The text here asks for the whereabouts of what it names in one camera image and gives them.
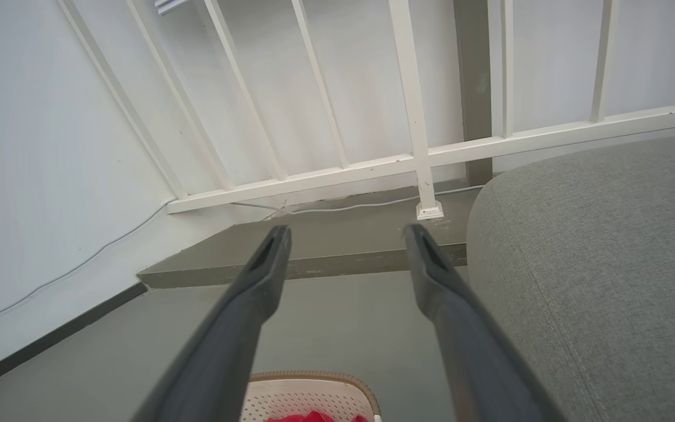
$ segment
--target white perforated basket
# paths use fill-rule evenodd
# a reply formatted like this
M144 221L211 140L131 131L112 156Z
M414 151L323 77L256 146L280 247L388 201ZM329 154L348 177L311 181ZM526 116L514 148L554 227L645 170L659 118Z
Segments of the white perforated basket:
M356 377L337 372L283 371L254 374L249 381L241 422L266 422L310 411L335 422L351 422L357 414L381 422L377 398Z

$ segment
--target gray vertical pipe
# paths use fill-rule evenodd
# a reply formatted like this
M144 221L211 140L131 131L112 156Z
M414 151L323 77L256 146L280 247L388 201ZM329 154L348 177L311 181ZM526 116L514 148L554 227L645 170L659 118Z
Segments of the gray vertical pipe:
M464 141L491 136L491 72L488 50L488 1L454 0L458 33ZM493 177L491 158L465 163L468 182L483 185Z

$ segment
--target cable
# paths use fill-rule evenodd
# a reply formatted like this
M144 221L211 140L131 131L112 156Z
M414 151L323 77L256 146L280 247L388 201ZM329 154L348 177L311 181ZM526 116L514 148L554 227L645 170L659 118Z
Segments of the cable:
M109 247L110 245L113 245L114 243L116 243L116 242L122 240L122 239L125 238L125 237L128 237L131 233L136 232L140 227L142 227L143 225L147 224L147 222L149 222L150 220L152 220L153 217L157 216L158 213L160 213L161 209L163 209L164 206L166 206L169 202L171 202L171 201L173 201L173 200L176 200L176 198L173 198L173 199L171 199L171 200L167 200L166 202L164 202L163 205L161 205L161 207L158 208L158 211L155 211L155 213L153 213L152 216L150 216L150 217L148 217L147 219L145 219L145 221L141 222L139 225L137 225L137 227L134 227L132 230L129 230L128 232L124 233L123 235L121 235L121 236L115 238L114 240L112 240L112 241L110 241L109 243L107 243L107 244L105 244L104 246L102 246L102 248L98 249L98 251L97 251L96 253L92 254L88 259L86 259L85 261L83 261L82 264L78 265L77 267L73 267L71 270L67 271L66 273L63 273L62 275L60 275L60 276L58 276L58 277L56 277L56 278L52 278L50 281L47 281L46 283L43 283L42 285L40 285L40 286L38 286L37 288L35 288L35 290L33 290L33 291L31 291L30 293L28 293L25 297L22 297L22 299L20 299L20 300L14 302L14 304L11 304L11 305L9 305L9 306L6 307L6 308L0 309L0 314L1 314L2 312L5 312L5 311L7 311L7 310L9 310L9 309L12 309L13 307L16 307L17 305L21 304L21 302L22 302L23 300L28 299L29 297L33 296L33 295L34 295L37 291L39 291L40 289L45 288L46 286L50 285L51 283L55 283L56 281L61 280L62 278L66 277L67 275L70 275L70 274L74 273L75 271L77 271L78 269L80 269L80 267L82 267L83 265L87 264L91 259L93 259L93 258L96 257L98 254L100 254L102 251L104 251L105 248Z
M469 188L460 188L460 189L453 189L453 190L443 190L443 192L437 192L436 195L447 195L447 194L456 194L458 192L465 192L466 190L474 190L474 189L480 189L484 185L477 185L477 186L471 186ZM364 206L385 206L385 205L392 205L393 203L401 203L401 202L407 202L409 200L414 200L420 198L420 196L415 195L410 198L403 198L403 199L396 199L396 200L391 200L389 202L381 202L381 203L358 203L356 205L351 205L351 206L346 206L345 208L333 208L333 209L302 209L301 211L286 211L285 209L281 208L275 208L274 206L266 206L266 205L257 205L254 203L241 203L241 202L232 202L232 205L241 205L241 206L253 206L254 208L264 208L264 209L273 209L275 211L278 211L280 213L285 213L289 214L291 216L295 216L297 214L306 214L306 213L335 213L337 211L345 211L346 209L354 209L354 208L362 208Z

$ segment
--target floor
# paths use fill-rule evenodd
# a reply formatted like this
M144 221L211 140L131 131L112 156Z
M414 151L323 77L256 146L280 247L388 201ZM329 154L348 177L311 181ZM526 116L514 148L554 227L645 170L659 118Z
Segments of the floor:
M49 348L0 377L0 420L131 419L225 288L150 291ZM295 369L359 377L387 421L454 419L407 272L286 281L254 372Z
M434 184L436 192L467 187L465 180ZM454 265L466 265L466 224L478 190L439 195L444 217L421 222ZM323 200L301 208L334 209L357 203L383 203L418 195L415 186ZM276 224L292 230L288 278L383 273L407 270L402 230L415 223L418 200L338 213L281 215L240 224L168 257L138 274L151 288L232 283L259 243Z

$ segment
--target gray step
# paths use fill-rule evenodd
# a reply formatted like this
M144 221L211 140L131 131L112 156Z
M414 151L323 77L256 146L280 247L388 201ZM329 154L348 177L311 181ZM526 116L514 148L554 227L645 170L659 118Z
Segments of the gray step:
M466 187L464 180L434 185L437 192ZM357 203L382 203L418 195L414 186L324 200L303 206L343 208ZM421 222L455 265L466 265L466 225L477 190L437 197L444 218ZM415 222L418 200L336 213L284 215L262 222L238 224L174 256L142 270L139 279L150 288L224 285L234 280L277 224L292 230L288 278L382 273L407 269L403 227Z

